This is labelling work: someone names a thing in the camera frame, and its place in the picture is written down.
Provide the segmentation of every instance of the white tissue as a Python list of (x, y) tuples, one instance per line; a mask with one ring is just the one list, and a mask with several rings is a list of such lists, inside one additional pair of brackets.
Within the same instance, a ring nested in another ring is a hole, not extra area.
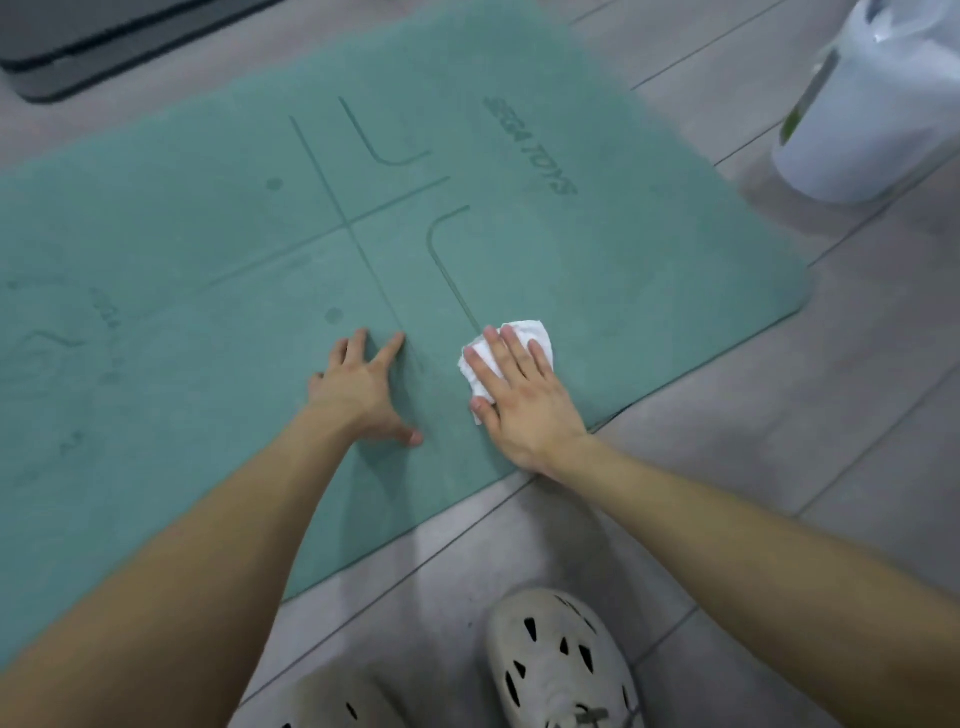
[[(524, 347), (527, 347), (531, 340), (536, 340), (537, 343), (543, 348), (543, 353), (546, 354), (546, 359), (550, 362), (550, 366), (553, 366), (553, 346), (550, 344), (550, 335), (546, 332), (546, 328), (543, 327), (541, 322), (513, 321), (510, 324), (504, 324), (503, 326), (512, 327), (516, 332), (517, 338)], [(478, 336), (471, 341), (468, 346), (473, 347), (473, 350), (480, 354), (480, 358), (487, 363), (487, 366), (493, 370), (494, 374), (499, 376), (501, 379), (503, 378), (503, 373), (500, 371), (500, 367), (497, 366), (496, 361), (493, 359), (493, 352), (490, 351), (490, 344), (487, 343), (487, 340), (483, 336)], [(487, 388), (480, 383), (477, 375), (473, 373), (473, 370), (470, 368), (470, 365), (467, 364), (467, 360), (464, 359), (462, 354), (460, 355), (459, 367), (460, 372), (467, 378), (467, 382), (469, 382), (470, 390), (472, 391), (473, 395), (475, 397), (482, 397), (488, 402), (493, 402), (493, 397), (491, 397), (490, 392), (488, 392)], [(478, 420), (475, 415), (473, 420), (478, 425), (480, 424), (480, 420)]]

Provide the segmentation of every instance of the left hand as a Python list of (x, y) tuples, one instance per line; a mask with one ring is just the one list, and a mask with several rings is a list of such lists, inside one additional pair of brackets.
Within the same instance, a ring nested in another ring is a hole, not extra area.
[(370, 362), (364, 357), (365, 328), (340, 339), (330, 352), (326, 372), (317, 372), (307, 383), (307, 407), (335, 412), (354, 439), (397, 440), (410, 448), (422, 443), (422, 433), (403, 422), (390, 401), (387, 373), (405, 338), (403, 332), (394, 334)]

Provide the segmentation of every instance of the hand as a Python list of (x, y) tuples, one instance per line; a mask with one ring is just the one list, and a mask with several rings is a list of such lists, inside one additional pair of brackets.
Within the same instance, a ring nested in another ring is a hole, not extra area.
[(482, 397), (474, 397), (470, 409), (493, 443), (516, 465), (555, 477), (552, 463), (557, 454), (589, 437), (584, 421), (540, 344), (531, 341), (527, 351), (509, 326), (500, 334), (486, 327), (483, 335), (505, 378), (494, 374), (480, 354), (467, 347), (467, 363), (496, 400), (494, 409)]
[(317, 372), (307, 383), (307, 407), (327, 409), (342, 418), (353, 439), (397, 440), (414, 448), (423, 435), (394, 410), (387, 372), (403, 346), (402, 332), (394, 334), (367, 362), (367, 330), (359, 328), (349, 339), (340, 339), (330, 352), (326, 372)]

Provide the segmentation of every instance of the forearm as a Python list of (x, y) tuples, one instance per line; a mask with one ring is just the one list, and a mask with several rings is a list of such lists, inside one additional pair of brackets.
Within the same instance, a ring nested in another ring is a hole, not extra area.
[(552, 474), (638, 538), (721, 626), (851, 724), (954, 724), (956, 604), (874, 554), (594, 438)]
[(349, 443), (302, 412), (21, 655), (0, 723), (226, 725)]

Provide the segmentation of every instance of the white container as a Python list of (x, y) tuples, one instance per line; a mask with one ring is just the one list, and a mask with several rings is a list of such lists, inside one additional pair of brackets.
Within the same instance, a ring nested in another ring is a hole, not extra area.
[(808, 197), (859, 203), (958, 134), (958, 2), (860, 0), (784, 121), (773, 161)]

